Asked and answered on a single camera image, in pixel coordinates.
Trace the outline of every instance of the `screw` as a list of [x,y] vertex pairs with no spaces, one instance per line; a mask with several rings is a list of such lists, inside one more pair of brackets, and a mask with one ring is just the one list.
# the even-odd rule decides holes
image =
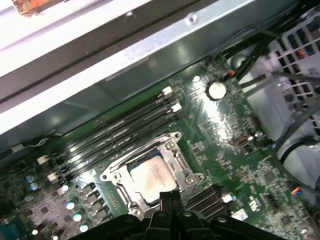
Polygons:
[[183,213],[183,216],[185,216],[185,217],[191,217],[192,214],[191,214],[191,212],[185,211],[185,212]]
[[227,222],[227,220],[224,217],[218,217],[217,220],[220,223],[226,223]]
[[254,136],[257,138],[257,139],[260,139],[264,136],[264,133],[262,131],[256,131],[254,133]]
[[185,178],[185,183],[186,183],[186,184],[192,184],[194,181],[195,181],[195,180],[194,180],[192,177],[190,177],[190,176],[187,176],[187,177]]
[[172,141],[169,141],[165,144],[166,149],[172,150],[175,148],[175,144]]
[[198,20],[198,16],[194,12],[191,12],[188,14],[188,16],[186,16],[186,24],[189,26],[196,24],[197,20]]
[[200,81],[200,77],[199,76],[194,76],[193,79],[192,79],[192,82],[195,84],[197,82]]
[[127,12],[125,15],[126,15],[127,17],[131,17],[133,14],[134,14],[134,13],[133,13],[132,11],[129,11],[129,12]]
[[120,178],[120,174],[119,173],[113,174],[113,179],[114,180],[118,180],[119,178]]

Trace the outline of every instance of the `black cable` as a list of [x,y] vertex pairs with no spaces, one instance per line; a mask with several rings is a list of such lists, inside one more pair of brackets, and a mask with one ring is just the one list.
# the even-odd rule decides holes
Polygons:
[[288,130],[282,134],[279,139],[275,142],[274,151],[279,152],[280,148],[285,144],[285,142],[304,124],[313,114],[315,114],[320,109],[320,97],[315,99],[306,110],[304,110],[300,116],[295,120]]
[[282,155],[282,157],[280,158],[280,162],[282,163],[282,165],[285,163],[287,157],[297,148],[301,147],[301,146],[311,146],[311,145],[315,145],[317,144],[318,141],[316,141],[314,139],[313,136],[306,136],[301,138],[299,141],[297,141],[296,143],[292,144]]
[[[297,25],[297,23],[300,22],[299,19],[293,20],[289,23],[288,26],[286,26],[286,28],[293,28],[294,26]],[[277,33],[283,33],[285,32],[284,28],[279,28],[277,30]],[[259,42],[254,49],[252,50],[252,52],[250,53],[250,55],[243,61],[243,63],[241,64],[238,72],[236,73],[236,79],[238,81],[240,81],[252,68],[252,66],[256,63],[256,61],[258,60],[258,58],[266,51],[266,49],[268,48],[269,44],[274,41],[276,38],[273,36],[268,36],[265,37],[264,40],[262,40],[261,42]]]
[[320,197],[320,192],[315,190],[314,188],[306,185],[299,179],[297,179],[295,176],[293,176],[280,162],[278,159],[277,153],[281,149],[281,147],[284,145],[284,143],[301,127],[301,125],[308,120],[308,118],[311,117],[312,114],[314,114],[318,109],[320,108],[320,98],[317,97],[316,101],[309,106],[308,109],[302,112],[302,114],[296,119],[295,123],[293,123],[288,130],[280,136],[280,138],[277,141],[277,144],[274,148],[274,151],[272,151],[271,156],[274,161],[274,164],[279,169],[280,172],[284,173],[291,181],[296,183],[301,189],[304,189],[318,197]]
[[266,78],[267,78],[267,76],[265,74],[262,74],[262,75],[257,76],[256,78],[254,78],[254,79],[252,79],[250,81],[247,81],[245,83],[240,84],[240,87],[242,89],[250,87],[250,86],[252,86],[254,84],[260,83],[262,80],[265,80]]
[[318,218],[319,218],[319,214],[320,214],[320,211],[316,212],[316,213],[312,216],[312,219],[311,219],[311,226],[312,226],[312,228],[314,229],[315,234],[316,234],[316,236],[318,237],[318,239],[320,239],[320,230],[319,230],[319,227],[318,227],[318,225],[317,225],[317,221],[318,221]]
[[287,72],[281,72],[281,71],[273,71],[271,72],[272,75],[274,76],[281,76],[281,77],[286,77],[292,80],[298,80],[298,81],[303,81],[303,82],[314,82],[314,83],[319,83],[320,78],[319,77],[313,77],[313,76],[303,76],[303,75],[297,75],[297,74],[291,74]]
[[[308,2],[308,4],[305,4],[303,1],[300,1],[296,6],[294,6],[287,13],[278,17],[277,21],[275,23],[271,24],[271,26],[269,26],[268,28],[266,28],[266,30],[270,31],[270,32],[275,32],[277,34],[281,34],[283,32],[290,30],[292,28],[292,21],[293,20],[299,20],[298,22],[300,22],[300,19],[299,19],[300,16],[303,13],[307,12],[309,9],[315,7],[318,3],[316,3],[316,1],[314,1],[312,3]],[[229,59],[232,56],[234,56],[235,54],[239,53],[240,51],[247,49],[248,47],[250,47],[256,43],[259,43],[265,37],[266,37],[266,35],[264,33],[261,33],[261,32],[256,33],[256,34],[248,37],[247,39],[241,41],[240,43],[229,47],[228,49],[222,51],[221,53],[222,53],[222,55],[224,55],[224,57],[226,59]]]

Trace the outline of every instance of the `chip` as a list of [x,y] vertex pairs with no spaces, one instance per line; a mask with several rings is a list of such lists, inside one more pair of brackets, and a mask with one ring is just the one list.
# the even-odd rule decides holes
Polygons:
[[99,197],[99,192],[95,191],[93,193],[91,193],[87,198],[86,198],[86,202],[88,203],[92,203],[94,201],[96,201]]
[[96,213],[95,217],[96,217],[97,219],[103,219],[103,218],[105,218],[107,215],[108,215],[108,209],[107,209],[107,208],[104,208],[104,209],[99,210],[99,211]]
[[268,171],[264,174],[264,179],[267,183],[270,183],[273,179],[275,179],[275,175],[272,171]]
[[164,159],[157,155],[131,170],[135,192],[141,193],[147,203],[159,199],[160,192],[170,192],[177,183]]
[[291,223],[291,218],[288,215],[283,216],[280,220],[284,226]]
[[4,187],[5,189],[10,188],[10,187],[11,187],[10,182],[6,182],[5,184],[3,184],[3,187]]
[[31,209],[27,209],[24,211],[24,215],[26,215],[27,217],[30,217],[34,212]]
[[47,207],[43,207],[41,208],[40,210],[43,214],[46,214],[47,212],[49,212],[48,208]]
[[67,216],[65,216],[65,217],[63,218],[63,220],[64,220],[66,223],[69,222],[71,219],[72,219],[72,218],[71,218],[69,215],[67,215]]
[[92,192],[94,188],[95,188],[95,185],[93,183],[90,183],[82,189],[81,193],[83,195],[87,195],[88,193]]
[[95,202],[94,204],[92,204],[91,208],[92,208],[94,211],[97,211],[97,210],[99,210],[100,208],[102,208],[102,205],[103,205],[103,202],[102,202],[102,201],[97,201],[97,202]]

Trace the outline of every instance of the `ram slot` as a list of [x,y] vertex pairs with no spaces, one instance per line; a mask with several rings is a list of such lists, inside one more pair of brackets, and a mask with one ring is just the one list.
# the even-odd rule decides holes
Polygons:
[[139,114],[131,121],[128,121],[125,126],[117,127],[117,129],[115,129],[114,131],[110,131],[107,135],[103,135],[104,137],[99,138],[96,141],[93,141],[91,144],[86,145],[85,148],[81,148],[82,150],[75,151],[71,155],[63,157],[60,160],[56,160],[56,163],[58,165],[65,165],[71,164],[72,162],[78,161],[79,159],[89,158],[103,148],[113,144],[118,139],[123,138],[123,136],[130,134],[130,132],[134,129],[139,128],[139,124],[145,121],[148,117],[151,117],[153,115],[161,116],[168,110],[168,107],[156,107],[154,109],[151,109],[151,111],[148,113],[143,112],[142,115]]
[[170,96],[171,96],[171,94],[164,95],[164,94],[160,93],[156,96],[149,98],[148,100],[131,108],[129,111],[122,113],[121,115],[117,116],[116,118],[112,119],[111,121],[108,121],[108,122],[100,125],[99,127],[94,129],[93,131],[88,132],[84,136],[81,136],[80,138],[70,142],[68,145],[64,146],[63,148],[59,149],[56,153],[54,153],[54,155],[55,156],[60,155],[63,152],[70,151],[72,148],[79,148],[79,147],[87,144],[88,142],[98,138],[101,134],[103,134],[104,128],[106,128],[106,125],[117,126],[118,123],[122,124],[122,119],[129,119],[129,117],[131,115],[135,115],[135,114],[137,114],[137,112],[145,110],[145,108],[148,108],[150,105],[154,105],[154,104],[162,105],[163,103],[168,102],[168,101],[166,101],[166,99],[169,98]]
[[122,129],[114,135],[115,137],[106,139],[103,145],[96,145],[93,150],[90,149],[89,151],[82,153],[81,156],[77,157],[75,160],[71,160],[61,165],[62,171],[65,172],[65,169],[68,170],[74,168],[90,158],[97,158],[97,155],[103,154],[108,148],[112,149],[117,144],[125,142],[128,136],[132,134],[139,134],[139,130],[147,127],[148,125],[151,125],[158,118],[164,116],[167,111],[168,108],[166,107],[161,110],[157,109],[157,111],[154,111],[150,116],[146,116],[140,119],[140,121],[132,123],[129,127],[125,128],[126,131]]
[[74,179],[75,177],[83,174],[84,172],[88,171],[89,169],[93,168],[95,165],[99,164],[101,161],[106,161],[107,159],[112,158],[114,155],[118,154],[120,151],[125,152],[125,148],[131,148],[132,144],[135,144],[139,140],[143,140],[147,138],[148,136],[154,136],[164,130],[164,128],[167,128],[172,121],[176,120],[177,116],[175,114],[170,114],[168,116],[162,117],[156,121],[157,123],[153,126],[153,131],[148,129],[145,131],[145,134],[135,134],[134,137],[130,137],[129,140],[125,141],[121,148],[117,149],[114,148],[112,151],[110,151],[107,154],[104,154],[103,156],[99,157],[98,159],[94,159],[93,161],[87,163],[85,166],[82,166],[81,168],[65,174],[60,182],[63,182],[64,180],[70,181]]

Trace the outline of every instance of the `solid capacitor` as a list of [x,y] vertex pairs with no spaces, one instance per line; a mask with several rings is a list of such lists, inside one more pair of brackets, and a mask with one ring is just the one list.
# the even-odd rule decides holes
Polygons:
[[75,222],[80,222],[82,217],[84,215],[84,211],[78,210],[74,215],[73,215],[73,221]]
[[27,183],[27,184],[30,184],[32,183],[33,181],[35,180],[35,177],[32,176],[32,175],[28,175],[24,178],[24,181]]
[[66,204],[65,207],[66,207],[66,209],[68,209],[68,210],[72,210],[72,209],[75,208],[76,203],[77,203],[77,199],[72,198],[70,201],[67,202],[67,204]]
[[65,231],[63,229],[59,229],[53,236],[52,240],[58,240],[62,236]]
[[88,220],[84,220],[80,226],[80,232],[84,233],[88,231],[90,222]]
[[31,183],[30,185],[29,185],[29,189],[30,189],[30,191],[35,191],[35,190],[37,190],[38,189],[38,184],[36,183],[36,182],[33,182],[33,183]]
[[35,227],[35,229],[32,231],[32,235],[37,235],[39,232],[41,232],[46,225],[42,222],[38,226]]

